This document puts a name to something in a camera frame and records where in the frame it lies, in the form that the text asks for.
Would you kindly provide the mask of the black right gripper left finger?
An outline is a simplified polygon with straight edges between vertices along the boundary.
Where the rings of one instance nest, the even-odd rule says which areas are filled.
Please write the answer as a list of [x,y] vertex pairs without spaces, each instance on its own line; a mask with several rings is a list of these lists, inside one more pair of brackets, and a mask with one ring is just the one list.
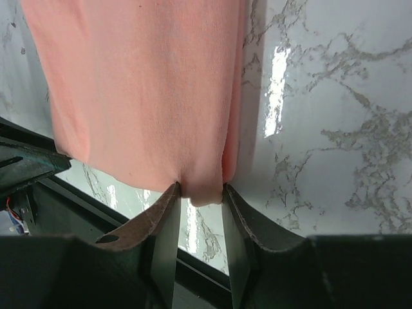
[[88,243],[76,236],[3,236],[2,308],[170,308],[180,185]]

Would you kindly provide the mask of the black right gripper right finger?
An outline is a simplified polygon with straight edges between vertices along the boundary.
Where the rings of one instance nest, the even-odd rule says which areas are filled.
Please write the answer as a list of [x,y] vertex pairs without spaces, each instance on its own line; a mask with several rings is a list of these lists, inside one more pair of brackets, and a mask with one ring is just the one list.
[[223,188],[234,308],[410,308],[411,236],[302,237]]

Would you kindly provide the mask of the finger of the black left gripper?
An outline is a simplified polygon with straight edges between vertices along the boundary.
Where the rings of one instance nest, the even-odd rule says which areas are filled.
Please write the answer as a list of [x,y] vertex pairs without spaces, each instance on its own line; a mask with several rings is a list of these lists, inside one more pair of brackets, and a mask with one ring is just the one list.
[[70,167],[67,156],[1,137],[2,193],[15,193]]

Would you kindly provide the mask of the salmon pink t shirt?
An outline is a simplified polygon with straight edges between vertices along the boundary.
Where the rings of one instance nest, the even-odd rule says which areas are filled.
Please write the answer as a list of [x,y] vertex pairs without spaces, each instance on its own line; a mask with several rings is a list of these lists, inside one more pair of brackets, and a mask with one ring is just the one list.
[[244,1],[23,1],[57,150],[219,203],[239,142]]

